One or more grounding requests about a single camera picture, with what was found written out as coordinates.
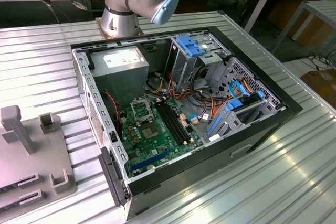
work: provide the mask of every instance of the green motherboard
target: green motherboard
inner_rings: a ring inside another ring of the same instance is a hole
[[[129,157],[125,168],[130,177],[155,168],[203,145],[194,126],[182,124],[180,114],[183,111],[174,99],[169,98],[165,102],[165,106],[167,107],[168,105],[172,115],[178,120],[184,130],[183,134],[188,135],[190,141],[185,141],[184,144],[178,144],[174,134],[165,123],[167,121],[162,118],[162,113],[160,114],[157,110],[155,102],[148,104],[153,114],[153,119],[138,125],[135,122],[131,107],[120,112],[120,118],[123,122],[121,141]],[[146,106],[137,105],[134,110],[137,116],[149,114]]]

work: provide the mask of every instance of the cardboard box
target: cardboard box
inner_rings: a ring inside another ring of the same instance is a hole
[[[327,103],[336,108],[336,70],[310,71],[301,80],[310,86]]]

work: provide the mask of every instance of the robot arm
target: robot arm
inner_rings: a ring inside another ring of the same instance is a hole
[[[156,24],[164,24],[173,15],[179,0],[105,0],[101,28],[115,38],[139,33],[137,14]]]

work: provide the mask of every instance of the motherboard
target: motherboard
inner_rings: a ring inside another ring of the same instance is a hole
[[[120,111],[119,116],[123,123],[121,141],[129,157],[125,168],[130,177],[203,145],[196,128],[187,123],[173,98],[160,102],[135,101]]]

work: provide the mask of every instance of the capacitor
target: capacitor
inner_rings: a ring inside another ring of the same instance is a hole
[[[154,168],[155,168],[154,165],[149,165],[149,166],[147,166],[147,170],[151,170],[151,169],[154,169]]]

